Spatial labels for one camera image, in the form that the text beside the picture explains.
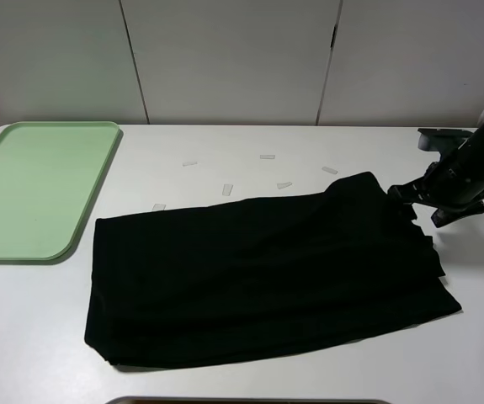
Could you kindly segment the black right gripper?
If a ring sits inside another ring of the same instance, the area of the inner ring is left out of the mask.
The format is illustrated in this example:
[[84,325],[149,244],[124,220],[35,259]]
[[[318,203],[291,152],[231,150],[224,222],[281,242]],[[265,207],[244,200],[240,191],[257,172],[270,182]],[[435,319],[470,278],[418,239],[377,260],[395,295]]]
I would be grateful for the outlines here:
[[437,228],[484,213],[484,180],[473,178],[454,164],[434,162],[421,178],[392,185],[387,194],[404,205],[438,208],[431,215]]

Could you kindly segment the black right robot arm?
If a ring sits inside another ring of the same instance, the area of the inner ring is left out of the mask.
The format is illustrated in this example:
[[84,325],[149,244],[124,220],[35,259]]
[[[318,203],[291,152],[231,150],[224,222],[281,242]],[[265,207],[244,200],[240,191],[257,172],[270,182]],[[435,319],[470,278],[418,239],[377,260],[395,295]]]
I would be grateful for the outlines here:
[[419,128],[418,148],[438,152],[424,175],[388,194],[403,205],[435,208],[433,224],[440,228],[468,216],[484,213],[484,122],[474,132]]

